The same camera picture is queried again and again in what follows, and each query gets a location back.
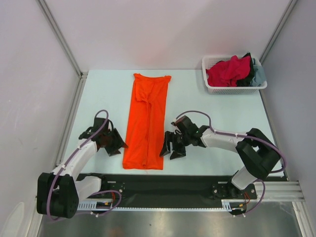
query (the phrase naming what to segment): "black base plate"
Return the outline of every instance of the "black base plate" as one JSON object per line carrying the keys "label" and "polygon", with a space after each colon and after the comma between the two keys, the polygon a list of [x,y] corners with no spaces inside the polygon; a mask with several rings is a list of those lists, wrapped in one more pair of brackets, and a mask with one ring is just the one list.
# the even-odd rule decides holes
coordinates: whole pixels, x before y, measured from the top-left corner
{"label": "black base plate", "polygon": [[[120,207],[134,208],[216,208],[222,207],[221,198],[215,197],[213,186],[219,182],[228,182],[231,176],[178,176],[178,175],[108,175],[80,174],[78,180],[85,176],[102,177],[102,190],[121,190]],[[271,181],[283,181],[273,178]],[[246,191],[251,199],[257,199],[254,186]],[[93,198],[111,198],[111,194],[93,196]],[[239,199],[244,195],[225,197]]]}

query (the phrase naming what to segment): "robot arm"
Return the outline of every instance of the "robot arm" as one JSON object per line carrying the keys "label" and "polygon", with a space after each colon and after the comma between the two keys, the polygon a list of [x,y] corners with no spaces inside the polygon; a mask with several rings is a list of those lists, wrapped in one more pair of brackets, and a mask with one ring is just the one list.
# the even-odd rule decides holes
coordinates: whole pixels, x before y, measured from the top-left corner
{"label": "robot arm", "polygon": [[95,176],[86,176],[83,180],[77,178],[87,164],[100,148],[105,148],[112,156],[120,154],[119,148],[127,147],[118,131],[113,127],[110,120],[107,120],[102,130],[98,129],[105,122],[105,118],[95,118],[93,127],[89,127],[79,137],[78,152],[67,166],[62,163],[51,173],[42,173],[38,178],[37,211],[40,214],[47,214],[48,193],[52,182],[58,176],[54,191],[50,199],[50,214],[58,217],[71,218],[77,211],[80,201],[98,192],[102,180]]}
{"label": "robot arm", "polygon": [[185,147],[192,144],[200,147],[217,147],[229,150],[240,155],[245,167],[239,170],[228,183],[228,192],[234,196],[234,193],[240,193],[246,187],[257,179],[264,180],[272,171],[280,159],[279,154],[271,147],[257,142],[253,139],[243,138],[251,136],[258,138],[270,144],[271,141],[256,128],[247,133],[227,133],[211,129],[209,126],[198,128],[187,116],[179,118],[173,122],[176,127],[174,133],[165,132],[164,144],[160,156],[171,153],[170,159],[184,157],[186,155]]}

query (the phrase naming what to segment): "teal cloth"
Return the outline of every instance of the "teal cloth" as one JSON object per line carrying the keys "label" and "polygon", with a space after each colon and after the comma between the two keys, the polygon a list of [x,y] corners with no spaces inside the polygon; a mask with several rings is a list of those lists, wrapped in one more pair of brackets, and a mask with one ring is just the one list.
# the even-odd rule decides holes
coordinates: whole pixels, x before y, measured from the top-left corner
{"label": "teal cloth", "polygon": [[253,61],[253,70],[255,71],[255,77],[251,80],[250,86],[261,86],[263,82],[267,80],[265,71],[262,66],[256,65],[256,60]]}

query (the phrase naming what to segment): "white wall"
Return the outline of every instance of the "white wall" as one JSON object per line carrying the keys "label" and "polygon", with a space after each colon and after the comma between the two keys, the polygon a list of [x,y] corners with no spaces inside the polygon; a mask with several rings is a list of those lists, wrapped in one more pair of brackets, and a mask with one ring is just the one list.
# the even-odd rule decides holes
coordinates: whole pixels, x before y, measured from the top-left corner
{"label": "white wall", "polygon": [[0,32],[0,232],[24,202],[22,236],[37,178],[53,167],[78,78],[35,0],[1,0]]}
{"label": "white wall", "polygon": [[264,91],[291,180],[299,180],[316,219],[316,1],[296,9],[268,55]]}
{"label": "white wall", "polygon": [[82,70],[195,69],[260,57],[289,0],[47,0]]}

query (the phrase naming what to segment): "pink cloth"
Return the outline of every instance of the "pink cloth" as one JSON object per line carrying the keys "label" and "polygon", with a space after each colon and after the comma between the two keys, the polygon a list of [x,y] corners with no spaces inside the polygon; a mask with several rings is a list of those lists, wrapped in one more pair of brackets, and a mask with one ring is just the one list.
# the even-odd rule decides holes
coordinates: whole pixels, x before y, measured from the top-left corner
{"label": "pink cloth", "polygon": [[250,57],[238,59],[235,55],[229,61],[221,61],[210,69],[207,82],[210,86],[230,87],[237,86],[236,81],[245,79],[250,72]]}

